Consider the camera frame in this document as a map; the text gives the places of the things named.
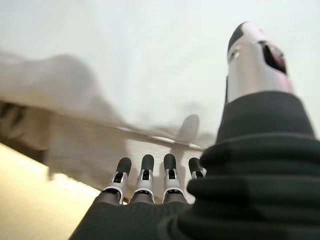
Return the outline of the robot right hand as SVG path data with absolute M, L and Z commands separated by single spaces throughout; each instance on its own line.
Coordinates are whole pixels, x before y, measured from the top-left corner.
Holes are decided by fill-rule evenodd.
M 162 204 L 152 201 L 153 158 L 122 205 L 131 162 L 94 200 L 73 240 L 317 240 L 320 142 L 294 94 L 283 53 L 255 24 L 241 23 L 227 50 L 223 115 L 215 144 L 189 160 L 188 204 L 175 158 L 164 157 Z

